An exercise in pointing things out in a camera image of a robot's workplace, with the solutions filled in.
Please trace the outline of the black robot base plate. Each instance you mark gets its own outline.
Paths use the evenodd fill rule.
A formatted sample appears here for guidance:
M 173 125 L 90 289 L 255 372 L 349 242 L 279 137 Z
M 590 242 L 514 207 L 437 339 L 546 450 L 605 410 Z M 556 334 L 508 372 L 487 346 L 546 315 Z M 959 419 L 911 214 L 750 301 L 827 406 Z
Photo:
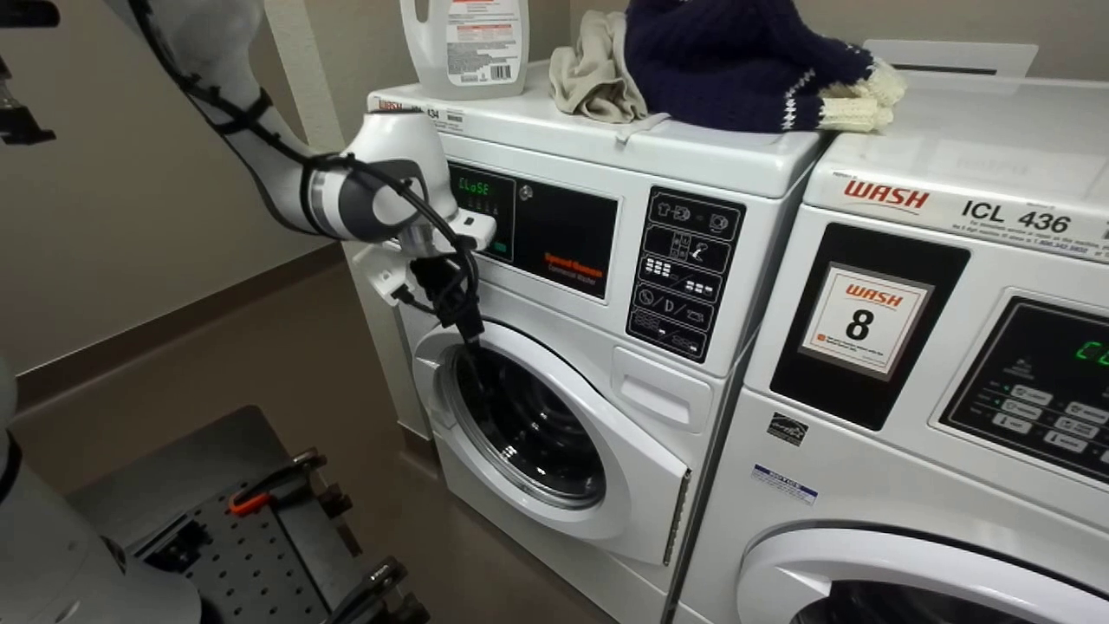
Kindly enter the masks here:
M 397 559 L 359 559 L 349 494 L 319 468 L 254 515 L 225 514 L 295 455 L 247 406 L 76 490 L 72 505 L 124 553 L 183 579 L 198 624 L 428 624 Z

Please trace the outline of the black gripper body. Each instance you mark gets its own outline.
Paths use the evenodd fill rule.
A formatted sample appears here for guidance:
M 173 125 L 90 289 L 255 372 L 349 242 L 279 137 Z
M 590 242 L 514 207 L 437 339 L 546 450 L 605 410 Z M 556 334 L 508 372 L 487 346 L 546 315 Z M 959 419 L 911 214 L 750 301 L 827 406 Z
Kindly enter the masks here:
M 479 290 L 475 290 L 475 262 L 464 252 L 418 255 L 407 262 L 418 282 L 432 315 L 443 327 L 479 328 Z

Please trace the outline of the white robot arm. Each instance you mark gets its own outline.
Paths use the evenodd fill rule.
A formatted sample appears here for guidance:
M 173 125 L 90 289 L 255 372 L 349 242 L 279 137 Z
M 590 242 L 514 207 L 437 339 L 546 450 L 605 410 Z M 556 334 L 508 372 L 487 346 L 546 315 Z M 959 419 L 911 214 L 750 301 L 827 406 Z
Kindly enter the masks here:
M 347 149 L 321 153 L 291 133 L 254 73 L 261 0 L 107 6 L 247 165 L 285 230 L 362 242 L 362 282 L 386 305 L 432 315 L 464 346 L 481 335 L 475 252 L 492 242 L 494 223 L 458 205 L 443 143 L 422 111 L 368 111 Z

